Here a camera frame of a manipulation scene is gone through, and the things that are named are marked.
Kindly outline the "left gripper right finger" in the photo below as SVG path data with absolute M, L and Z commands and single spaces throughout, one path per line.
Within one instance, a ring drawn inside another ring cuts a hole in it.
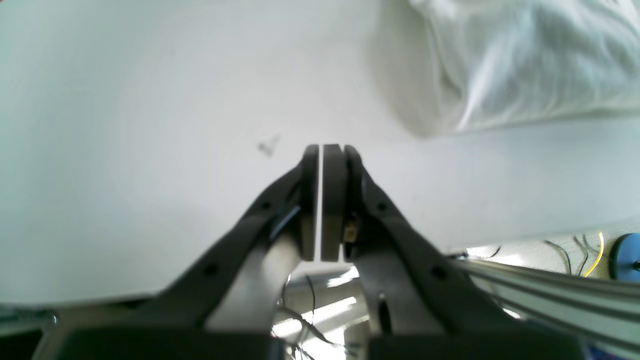
M 515 319 L 409 224 L 350 145 L 323 145 L 320 257 L 351 262 L 369 360 L 583 360 L 574 337 Z

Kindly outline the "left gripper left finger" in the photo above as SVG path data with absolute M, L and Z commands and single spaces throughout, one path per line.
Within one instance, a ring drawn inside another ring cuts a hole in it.
M 272 337 L 288 276 L 313 260 L 317 145 L 178 280 L 117 321 L 73 331 L 57 360 L 281 360 Z

